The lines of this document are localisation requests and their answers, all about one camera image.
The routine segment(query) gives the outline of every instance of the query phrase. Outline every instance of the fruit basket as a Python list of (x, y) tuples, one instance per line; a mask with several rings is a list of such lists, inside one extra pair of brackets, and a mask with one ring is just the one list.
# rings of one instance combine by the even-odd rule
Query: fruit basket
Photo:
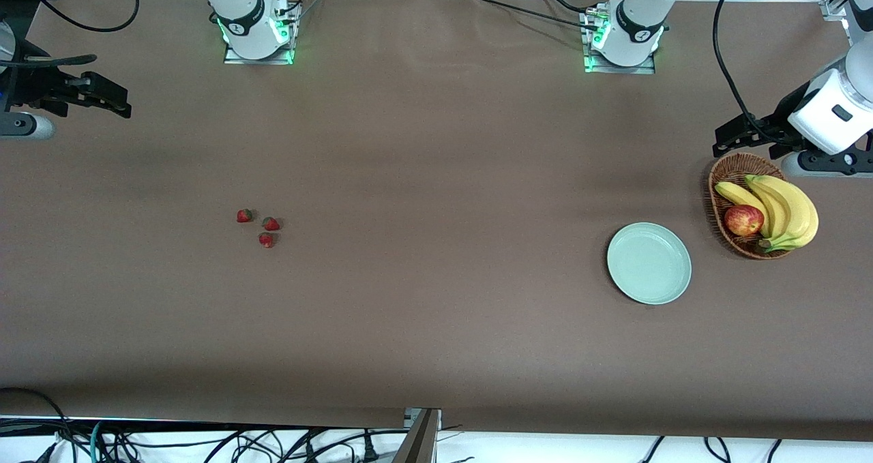
[(740, 255), (748, 258), (757, 258), (758, 260), (772, 260), (781, 258), (789, 254), (788, 250), (776, 250), (765, 254), (764, 250), (758, 246), (758, 240), (761, 236), (754, 235), (751, 237), (739, 237), (731, 233), (724, 224), (724, 212), (733, 206), (729, 200), (723, 198), (715, 192), (715, 184), (720, 181), (732, 181), (746, 190), (749, 187), (745, 184), (745, 175), (769, 175), (785, 180), (785, 175), (779, 168), (752, 153), (733, 153), (732, 155), (723, 156), (712, 167), (707, 182), (707, 193), (711, 203), (710, 221), (714, 226), (717, 226), (718, 232), (723, 237), (731, 248), (736, 250)]

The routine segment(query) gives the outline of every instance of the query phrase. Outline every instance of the banana bunch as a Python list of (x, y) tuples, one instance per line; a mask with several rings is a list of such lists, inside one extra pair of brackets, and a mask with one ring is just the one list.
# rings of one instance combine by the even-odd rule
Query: banana bunch
[(801, 248), (816, 237), (818, 212), (803, 190), (767, 175), (746, 175), (745, 183), (753, 193), (729, 181), (720, 181), (715, 190), (734, 205), (751, 205), (761, 211), (764, 239), (760, 246), (765, 252)]

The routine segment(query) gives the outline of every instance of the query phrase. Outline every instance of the table surface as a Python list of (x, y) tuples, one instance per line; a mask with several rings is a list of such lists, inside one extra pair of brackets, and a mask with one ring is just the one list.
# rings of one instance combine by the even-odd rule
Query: table surface
[[(131, 2), (57, 5), (111, 25)], [(821, 228), (784, 259), (723, 248), (713, 9), (677, 3), (654, 76), (585, 74), (576, 29), (476, 0), (322, 0), (283, 68), (222, 65), (206, 0), (114, 34), (40, 9), (29, 40), (96, 53), (134, 116), (0, 144), (0, 382), (81, 416), (873, 438), (873, 183), (799, 181)], [(722, 21), (760, 115), (846, 48), (813, 3)], [(283, 222), (274, 249), (244, 207)], [(636, 221), (692, 256), (671, 304), (609, 279)]]

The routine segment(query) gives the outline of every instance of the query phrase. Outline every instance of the red apple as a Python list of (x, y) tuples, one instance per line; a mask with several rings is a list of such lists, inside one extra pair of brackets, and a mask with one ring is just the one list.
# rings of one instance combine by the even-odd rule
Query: red apple
[(751, 205), (735, 205), (724, 214), (727, 229), (736, 236), (752, 236), (761, 230), (764, 213)]

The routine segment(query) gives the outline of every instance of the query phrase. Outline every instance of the round plate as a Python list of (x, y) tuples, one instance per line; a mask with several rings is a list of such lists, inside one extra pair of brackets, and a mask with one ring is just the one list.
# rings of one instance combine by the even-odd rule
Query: round plate
[(663, 305), (679, 298), (692, 281), (692, 258), (678, 236), (658, 224), (621, 228), (607, 251), (615, 286), (631, 299)]

